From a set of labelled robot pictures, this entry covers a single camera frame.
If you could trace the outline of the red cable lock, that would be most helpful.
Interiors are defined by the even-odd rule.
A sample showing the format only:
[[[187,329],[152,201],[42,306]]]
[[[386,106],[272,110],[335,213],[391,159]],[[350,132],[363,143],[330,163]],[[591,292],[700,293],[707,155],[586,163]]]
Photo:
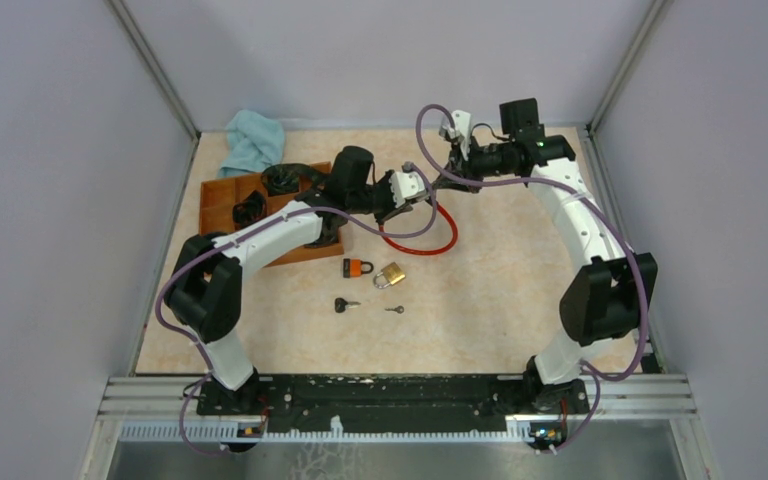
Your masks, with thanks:
[[[437,201],[435,204],[436,221],[425,234],[412,239],[382,237],[383,241],[395,251],[414,257],[434,257],[450,252],[459,241],[458,224],[446,206]]]

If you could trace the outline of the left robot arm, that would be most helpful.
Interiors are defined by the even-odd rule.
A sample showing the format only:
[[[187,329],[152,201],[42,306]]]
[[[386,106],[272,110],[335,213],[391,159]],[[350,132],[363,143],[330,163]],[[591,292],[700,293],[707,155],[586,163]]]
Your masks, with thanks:
[[[412,163],[368,180],[372,154],[360,147],[340,151],[331,169],[311,178],[285,206],[229,234],[195,235],[185,241],[155,308],[168,308],[174,331],[193,341],[208,375],[222,388],[220,399],[237,414],[252,411],[260,388],[256,368],[236,332],[244,282],[301,247],[335,238],[348,222],[372,215],[384,222],[428,199],[432,188]]]

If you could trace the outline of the orange black padlock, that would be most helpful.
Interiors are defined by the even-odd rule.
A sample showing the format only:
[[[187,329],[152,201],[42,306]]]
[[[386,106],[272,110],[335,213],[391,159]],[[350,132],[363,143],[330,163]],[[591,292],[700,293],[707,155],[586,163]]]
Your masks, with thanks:
[[[374,271],[371,262],[356,258],[344,258],[342,260],[342,276],[344,278],[358,278]]]

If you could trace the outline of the brass padlock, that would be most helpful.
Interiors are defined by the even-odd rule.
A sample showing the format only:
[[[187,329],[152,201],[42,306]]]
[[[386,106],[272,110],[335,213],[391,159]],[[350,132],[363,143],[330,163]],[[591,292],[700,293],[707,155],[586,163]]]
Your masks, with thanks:
[[[404,270],[396,262],[392,262],[378,271],[372,282],[377,289],[387,289],[402,282],[405,278]]]

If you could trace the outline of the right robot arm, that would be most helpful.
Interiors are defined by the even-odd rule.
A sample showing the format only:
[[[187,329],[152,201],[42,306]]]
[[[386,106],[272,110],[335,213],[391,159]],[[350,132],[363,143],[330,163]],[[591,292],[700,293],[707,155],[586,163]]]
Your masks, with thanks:
[[[480,144],[470,114],[443,115],[440,135],[450,145],[440,176],[471,191],[524,185],[543,205],[560,234],[575,271],[559,302],[561,328],[528,365],[533,378],[523,398],[536,412],[550,411],[569,383],[602,346],[631,332],[639,339],[630,364],[597,378],[619,382],[635,373],[650,337],[649,304],[658,265],[649,253],[637,253],[608,220],[581,174],[575,151],[562,135],[549,135],[539,120],[535,99],[499,107],[502,135]]]

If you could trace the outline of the black head key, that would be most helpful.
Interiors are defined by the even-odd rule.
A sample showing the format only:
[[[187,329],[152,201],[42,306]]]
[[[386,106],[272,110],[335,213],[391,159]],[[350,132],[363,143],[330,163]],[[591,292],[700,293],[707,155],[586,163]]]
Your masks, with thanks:
[[[336,313],[345,313],[347,310],[360,306],[361,303],[357,301],[349,301],[342,297],[334,299],[334,311]]]

